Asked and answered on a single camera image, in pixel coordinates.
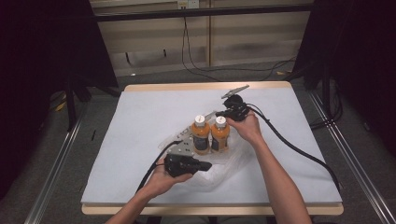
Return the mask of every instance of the orange bottle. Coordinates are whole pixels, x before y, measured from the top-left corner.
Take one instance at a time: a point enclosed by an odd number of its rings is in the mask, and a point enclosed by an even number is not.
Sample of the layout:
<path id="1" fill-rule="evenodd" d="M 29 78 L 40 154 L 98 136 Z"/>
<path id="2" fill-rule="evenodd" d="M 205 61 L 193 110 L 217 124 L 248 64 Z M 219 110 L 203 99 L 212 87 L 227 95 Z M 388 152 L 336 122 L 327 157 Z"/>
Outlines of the orange bottle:
<path id="1" fill-rule="evenodd" d="M 216 123 L 210 128 L 212 132 L 212 152 L 224 152 L 228 150 L 228 136 L 230 135 L 230 125 L 227 124 L 223 116 L 216 118 Z"/>
<path id="2" fill-rule="evenodd" d="M 195 122 L 191 125 L 191 133 L 194 142 L 194 151 L 198 155 L 205 155 L 209 152 L 209 124 L 205 121 L 205 117 L 198 115 Z"/>

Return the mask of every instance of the black curtain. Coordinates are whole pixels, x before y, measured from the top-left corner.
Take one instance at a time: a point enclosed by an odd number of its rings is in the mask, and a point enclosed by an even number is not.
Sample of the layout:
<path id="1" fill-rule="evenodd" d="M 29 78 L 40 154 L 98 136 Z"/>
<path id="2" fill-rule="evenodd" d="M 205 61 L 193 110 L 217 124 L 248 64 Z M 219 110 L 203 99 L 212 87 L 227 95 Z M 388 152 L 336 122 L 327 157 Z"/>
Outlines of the black curtain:
<path id="1" fill-rule="evenodd" d="M 293 68 L 308 89 L 324 66 L 396 156 L 396 2 L 316 0 Z"/>
<path id="2" fill-rule="evenodd" d="M 88 0 L 1 1 L 0 198 L 35 149 L 50 96 L 68 77 L 118 86 L 98 25 L 85 20 L 92 16 Z"/>

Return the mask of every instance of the left hand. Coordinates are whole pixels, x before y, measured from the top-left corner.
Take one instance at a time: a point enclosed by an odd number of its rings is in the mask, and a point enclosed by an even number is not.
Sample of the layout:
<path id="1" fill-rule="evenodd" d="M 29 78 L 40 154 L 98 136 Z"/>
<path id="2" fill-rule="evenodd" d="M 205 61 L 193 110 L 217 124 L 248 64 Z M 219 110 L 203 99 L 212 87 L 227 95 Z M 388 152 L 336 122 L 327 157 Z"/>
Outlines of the left hand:
<path id="1" fill-rule="evenodd" d="M 192 174 L 184 174 L 177 177 L 170 176 L 166 173 L 163 163 L 164 159 L 158 160 L 158 166 L 152 172 L 148 183 L 142 188 L 142 190 L 151 195 L 152 198 L 165 193 L 176 183 L 181 183 L 192 178 Z"/>

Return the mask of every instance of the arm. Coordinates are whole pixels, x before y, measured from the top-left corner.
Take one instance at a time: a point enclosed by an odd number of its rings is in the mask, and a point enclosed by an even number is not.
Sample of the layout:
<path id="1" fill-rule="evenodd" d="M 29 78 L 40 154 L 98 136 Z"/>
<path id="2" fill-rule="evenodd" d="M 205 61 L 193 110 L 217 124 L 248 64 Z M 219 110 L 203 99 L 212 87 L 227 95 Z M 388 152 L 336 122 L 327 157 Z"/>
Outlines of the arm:
<path id="1" fill-rule="evenodd" d="M 227 119 L 227 122 L 256 152 L 277 223 L 311 223 L 300 191 L 267 146 L 254 113 L 250 111 L 243 121 Z"/>
<path id="2" fill-rule="evenodd" d="M 159 160 L 158 164 L 163 164 L 163 159 Z M 176 183 L 184 182 L 191 177 L 191 174 L 172 177 L 165 172 L 163 165 L 157 166 L 148 180 L 148 183 L 106 224 L 133 223 L 151 199 L 165 193 Z"/>

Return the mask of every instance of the bottle cap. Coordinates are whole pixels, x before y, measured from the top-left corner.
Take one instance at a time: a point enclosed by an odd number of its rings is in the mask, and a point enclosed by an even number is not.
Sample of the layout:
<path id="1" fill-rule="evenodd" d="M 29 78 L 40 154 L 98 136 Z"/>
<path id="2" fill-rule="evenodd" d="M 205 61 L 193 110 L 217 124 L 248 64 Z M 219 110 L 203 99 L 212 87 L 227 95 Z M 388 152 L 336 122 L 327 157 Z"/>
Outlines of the bottle cap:
<path id="1" fill-rule="evenodd" d="M 227 125 L 226 119 L 223 116 L 218 116 L 216 118 L 216 125 L 218 128 L 224 128 Z"/>
<path id="2" fill-rule="evenodd" d="M 195 125 L 197 127 L 204 127 L 205 126 L 205 117 L 202 115 L 198 115 L 195 117 Z"/>

